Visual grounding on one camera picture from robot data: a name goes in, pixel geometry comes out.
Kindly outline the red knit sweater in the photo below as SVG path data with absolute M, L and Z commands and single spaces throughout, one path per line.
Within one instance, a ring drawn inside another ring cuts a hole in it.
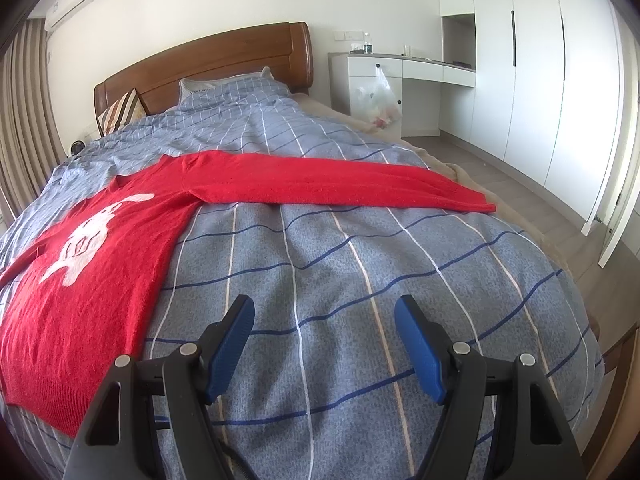
M 491 212 L 479 192 L 424 168 L 233 155 L 163 156 L 95 196 L 1 273 L 4 400 L 73 436 L 111 362 L 140 356 L 177 240 L 204 204 L 442 208 Z

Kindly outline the blue plaid duvet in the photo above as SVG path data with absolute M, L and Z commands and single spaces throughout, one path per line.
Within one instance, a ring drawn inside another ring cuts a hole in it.
M 424 168 L 418 148 L 311 115 L 262 77 L 192 94 L 56 167 L 1 240 L 1 273 L 78 203 L 163 156 L 206 151 Z M 570 429 L 590 415 L 602 354 L 565 263 L 520 220 L 442 208 L 204 204 L 177 240 L 140 356 L 168 356 L 237 296 L 255 324 L 208 412 L 261 479 L 411 479 L 442 410 L 420 388 L 394 320 L 424 315 L 482 356 L 533 356 Z M 64 476 L 75 435 L 9 404 L 1 419 L 41 477 Z

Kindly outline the small black alarm clock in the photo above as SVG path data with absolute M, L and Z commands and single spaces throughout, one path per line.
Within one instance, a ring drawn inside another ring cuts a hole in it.
M 86 144 L 84 141 L 81 140 L 77 140 L 75 142 L 72 143 L 72 145 L 70 146 L 70 154 L 72 156 L 76 156 L 79 153 L 81 153 L 86 147 Z

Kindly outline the beige curtain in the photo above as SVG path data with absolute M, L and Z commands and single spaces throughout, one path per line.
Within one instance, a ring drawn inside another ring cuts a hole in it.
M 42 18 L 27 20 L 1 55 L 1 196 L 19 216 L 65 158 L 56 130 Z

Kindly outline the striped brown pillow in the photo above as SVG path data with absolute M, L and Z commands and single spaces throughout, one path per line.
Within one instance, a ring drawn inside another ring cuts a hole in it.
M 130 89 L 98 116 L 101 136 L 109 136 L 148 116 L 136 89 Z

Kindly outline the white pillow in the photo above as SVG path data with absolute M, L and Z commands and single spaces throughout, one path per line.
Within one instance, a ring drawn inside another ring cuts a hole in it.
M 189 79 L 183 78 L 179 81 L 179 103 L 182 103 L 193 93 L 213 90 L 230 82 L 239 82 L 246 78 L 262 77 L 273 80 L 273 76 L 269 66 L 265 66 L 259 72 L 234 75 L 227 78 L 219 79 Z

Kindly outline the white plastic bag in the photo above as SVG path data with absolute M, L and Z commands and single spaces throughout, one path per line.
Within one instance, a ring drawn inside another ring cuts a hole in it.
M 375 75 L 354 90 L 352 114 L 363 122 L 385 129 L 401 120 L 400 99 L 393 92 L 390 81 L 378 64 Z

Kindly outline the white wardrobe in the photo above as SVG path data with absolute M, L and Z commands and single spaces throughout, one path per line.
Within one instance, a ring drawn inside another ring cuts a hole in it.
M 446 62 L 472 84 L 440 126 L 556 200 L 607 263 L 638 185 L 639 46 L 612 0 L 439 0 Z

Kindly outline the white desk cabinet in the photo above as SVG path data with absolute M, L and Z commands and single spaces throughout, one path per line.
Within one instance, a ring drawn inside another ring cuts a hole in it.
M 401 118 L 384 129 L 392 139 L 438 136 L 442 88 L 472 89 L 472 68 L 396 54 L 330 53 L 331 106 L 340 113 L 365 120 L 360 90 L 385 75 Z

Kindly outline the wooden headboard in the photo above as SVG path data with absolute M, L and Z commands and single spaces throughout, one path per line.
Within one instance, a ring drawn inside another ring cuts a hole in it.
M 94 87 L 96 116 L 129 90 L 150 115 L 178 103 L 183 78 L 211 80 L 257 72 L 268 66 L 293 93 L 314 84 L 314 54 L 306 23 L 244 27 L 179 44 L 134 63 Z

